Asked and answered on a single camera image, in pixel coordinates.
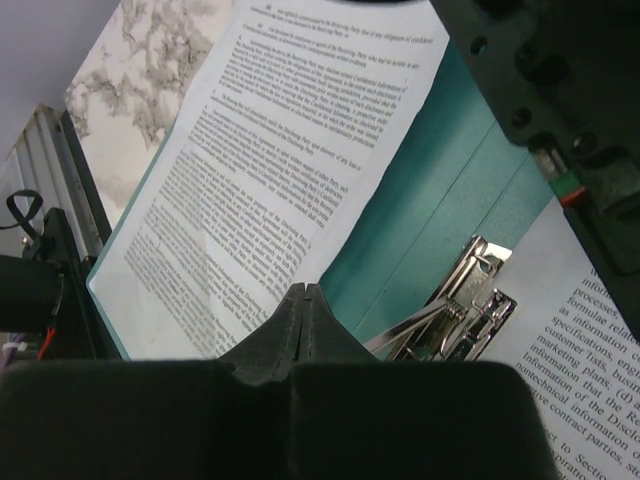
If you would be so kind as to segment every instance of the document page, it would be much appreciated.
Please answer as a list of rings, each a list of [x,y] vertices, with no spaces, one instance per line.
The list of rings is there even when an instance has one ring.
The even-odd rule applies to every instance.
[[[123,355],[217,357],[317,282],[447,42],[429,2],[236,2],[88,282]]]
[[[640,478],[640,347],[556,200],[494,287],[518,309],[482,360],[529,384],[561,478]]]

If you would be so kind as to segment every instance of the lever arch mechanism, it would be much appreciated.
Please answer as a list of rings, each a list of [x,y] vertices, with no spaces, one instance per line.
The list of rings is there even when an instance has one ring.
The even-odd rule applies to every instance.
[[[474,236],[422,310],[365,344],[387,360],[474,360],[517,303],[491,282],[511,251]]]

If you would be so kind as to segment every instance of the paper document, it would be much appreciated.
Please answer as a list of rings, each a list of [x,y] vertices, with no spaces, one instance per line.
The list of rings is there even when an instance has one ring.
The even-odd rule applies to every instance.
[[[557,201],[493,287],[518,309],[482,360],[528,382],[561,478],[640,478],[640,347]]]
[[[447,41],[429,2],[236,2],[89,280],[122,353],[217,357],[317,282]]]

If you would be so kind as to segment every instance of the teal binder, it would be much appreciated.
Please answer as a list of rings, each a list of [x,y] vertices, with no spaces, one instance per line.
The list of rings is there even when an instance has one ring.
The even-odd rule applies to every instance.
[[[422,110],[320,284],[336,317],[366,342],[424,305],[471,235],[513,248],[551,195],[449,45]]]

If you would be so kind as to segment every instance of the marble pattern paper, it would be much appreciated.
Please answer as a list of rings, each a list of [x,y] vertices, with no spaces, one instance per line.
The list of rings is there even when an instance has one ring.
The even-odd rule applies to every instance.
[[[231,8],[232,0],[123,0],[67,89],[65,103],[112,226]]]

